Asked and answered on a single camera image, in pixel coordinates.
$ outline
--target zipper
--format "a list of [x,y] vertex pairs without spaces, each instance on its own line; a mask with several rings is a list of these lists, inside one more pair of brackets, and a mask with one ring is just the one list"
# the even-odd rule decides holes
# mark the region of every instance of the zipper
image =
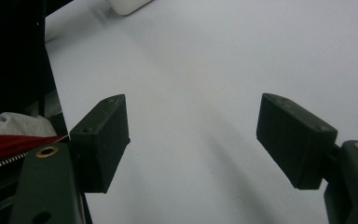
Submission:
[[[54,141],[54,142],[52,142],[52,143],[59,143],[59,142],[61,142],[63,139],[65,139],[65,138],[67,138],[67,137],[69,137],[68,134],[67,134],[67,135],[64,135],[62,138],[57,139],[56,141]],[[19,153],[19,154],[16,154],[16,155],[13,155],[13,156],[10,156],[10,157],[8,157],[8,158],[6,158],[6,159],[1,160],[1,161],[0,161],[0,168],[3,167],[3,166],[6,166],[6,165],[8,165],[8,164],[11,164],[13,161],[17,161],[17,160],[20,160],[20,159],[24,158],[26,155],[28,155],[28,152],[29,152],[30,150],[32,150],[32,148],[29,149],[29,150],[26,151],[26,152],[22,152],[22,153]]]

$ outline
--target white cloth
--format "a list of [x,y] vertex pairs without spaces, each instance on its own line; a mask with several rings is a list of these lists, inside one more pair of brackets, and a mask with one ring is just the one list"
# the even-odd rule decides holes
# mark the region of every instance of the white cloth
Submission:
[[43,117],[29,117],[4,112],[0,114],[0,134],[49,137],[56,136],[51,123]]

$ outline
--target fabric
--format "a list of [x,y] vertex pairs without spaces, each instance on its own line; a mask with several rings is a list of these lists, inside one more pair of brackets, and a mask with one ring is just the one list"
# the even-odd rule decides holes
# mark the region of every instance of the fabric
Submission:
[[51,123],[43,117],[29,117],[5,112],[0,115],[0,134],[49,137],[57,135]]
[[59,141],[63,136],[35,137],[22,135],[0,135],[0,160],[28,151],[35,147]]

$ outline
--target white surface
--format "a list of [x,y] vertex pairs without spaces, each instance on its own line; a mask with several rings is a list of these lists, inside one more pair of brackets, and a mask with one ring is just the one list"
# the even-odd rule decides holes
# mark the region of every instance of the white surface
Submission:
[[292,189],[257,142],[261,94],[358,139],[358,1],[156,0],[121,18],[76,0],[47,48],[72,129],[125,93],[129,144],[95,223],[327,223],[324,187]]

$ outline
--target white object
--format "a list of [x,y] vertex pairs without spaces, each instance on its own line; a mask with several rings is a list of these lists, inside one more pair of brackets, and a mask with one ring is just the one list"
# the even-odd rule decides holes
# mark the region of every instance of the white object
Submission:
[[43,117],[4,112],[0,114],[0,134],[28,135],[38,137],[56,136],[50,121]]
[[115,12],[121,16],[126,16],[136,9],[144,6],[151,0],[107,0]]

